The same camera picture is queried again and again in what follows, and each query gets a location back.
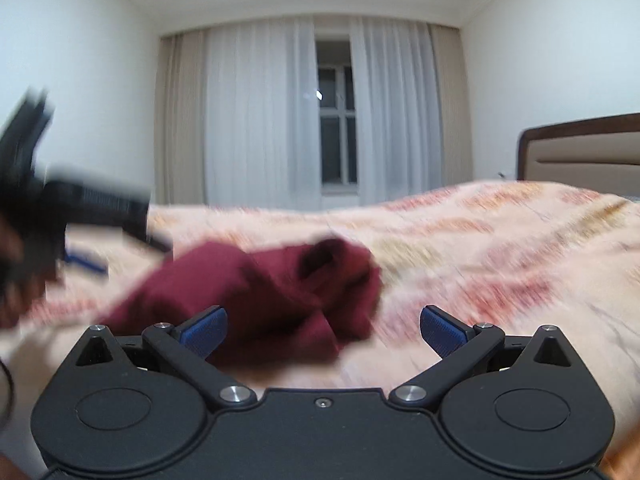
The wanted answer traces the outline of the dark red garment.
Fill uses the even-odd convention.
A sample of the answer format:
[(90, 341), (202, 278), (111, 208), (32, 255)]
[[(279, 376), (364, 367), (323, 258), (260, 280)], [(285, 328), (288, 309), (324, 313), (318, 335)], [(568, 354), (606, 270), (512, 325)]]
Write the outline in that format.
[(102, 322), (137, 335), (221, 307), (228, 332), (213, 364), (331, 362), (371, 336), (381, 289), (370, 250), (342, 238), (259, 252), (207, 242), (163, 263)]

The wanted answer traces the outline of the floral beige bed blanket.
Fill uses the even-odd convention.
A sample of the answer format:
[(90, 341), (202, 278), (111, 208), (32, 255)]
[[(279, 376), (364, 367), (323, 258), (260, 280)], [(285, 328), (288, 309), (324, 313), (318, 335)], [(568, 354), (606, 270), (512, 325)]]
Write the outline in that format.
[(608, 398), (615, 434), (603, 465), (639, 474), (639, 206), (557, 183), (475, 182), (386, 204), (301, 212), (157, 206), (151, 228), (175, 251), (208, 242), (247, 252), (338, 236), (366, 246), (382, 271), (372, 337), (332, 363), (241, 368), (268, 387), (390, 388), (435, 353), (419, 315), (434, 304), (510, 335), (558, 326)]

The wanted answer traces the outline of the beige drape left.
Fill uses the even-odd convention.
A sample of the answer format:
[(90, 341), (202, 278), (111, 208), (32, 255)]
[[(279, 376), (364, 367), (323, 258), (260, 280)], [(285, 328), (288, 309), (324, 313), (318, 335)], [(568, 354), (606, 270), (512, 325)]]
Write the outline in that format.
[(155, 89), (156, 199), (165, 205), (206, 202), (204, 171), (205, 32), (160, 40)]

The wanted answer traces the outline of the beige drape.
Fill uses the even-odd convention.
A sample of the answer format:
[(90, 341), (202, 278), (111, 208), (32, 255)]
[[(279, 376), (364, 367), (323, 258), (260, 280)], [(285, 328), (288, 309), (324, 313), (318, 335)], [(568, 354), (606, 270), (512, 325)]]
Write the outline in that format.
[(165, 205), (206, 202), (204, 171), (205, 32), (160, 40), (155, 89), (156, 199)]
[(473, 180), (473, 147), (469, 100), (460, 30), (430, 26), (442, 124), (442, 184)]

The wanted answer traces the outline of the beige drape right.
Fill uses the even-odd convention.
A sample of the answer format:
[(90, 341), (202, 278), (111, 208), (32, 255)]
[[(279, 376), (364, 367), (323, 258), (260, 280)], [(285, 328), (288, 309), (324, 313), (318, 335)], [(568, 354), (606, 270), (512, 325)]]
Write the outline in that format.
[(473, 180), (473, 147), (469, 100), (460, 30), (430, 26), (442, 124), (442, 184)]

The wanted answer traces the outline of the white sheer curtain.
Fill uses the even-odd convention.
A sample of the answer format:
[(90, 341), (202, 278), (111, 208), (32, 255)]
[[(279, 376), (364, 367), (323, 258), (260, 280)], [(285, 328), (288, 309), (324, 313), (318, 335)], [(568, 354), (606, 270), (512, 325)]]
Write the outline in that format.
[[(356, 185), (366, 205), (442, 184), (427, 24), (352, 18)], [(320, 87), (311, 18), (220, 26), (205, 37), (205, 197), (216, 206), (321, 206)]]

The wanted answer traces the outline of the brown padded headboard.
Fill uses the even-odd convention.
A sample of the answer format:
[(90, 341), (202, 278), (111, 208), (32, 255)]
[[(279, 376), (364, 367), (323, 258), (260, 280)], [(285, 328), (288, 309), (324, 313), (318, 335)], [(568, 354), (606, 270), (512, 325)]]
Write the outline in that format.
[(639, 115), (562, 122), (523, 131), (516, 178), (562, 183), (636, 200)]

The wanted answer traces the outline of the window with white frame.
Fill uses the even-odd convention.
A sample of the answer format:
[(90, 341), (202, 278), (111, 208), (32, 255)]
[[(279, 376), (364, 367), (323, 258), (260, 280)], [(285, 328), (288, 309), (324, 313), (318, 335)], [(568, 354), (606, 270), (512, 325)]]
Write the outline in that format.
[(358, 152), (350, 42), (345, 38), (320, 38), (316, 53), (322, 193), (355, 196)]

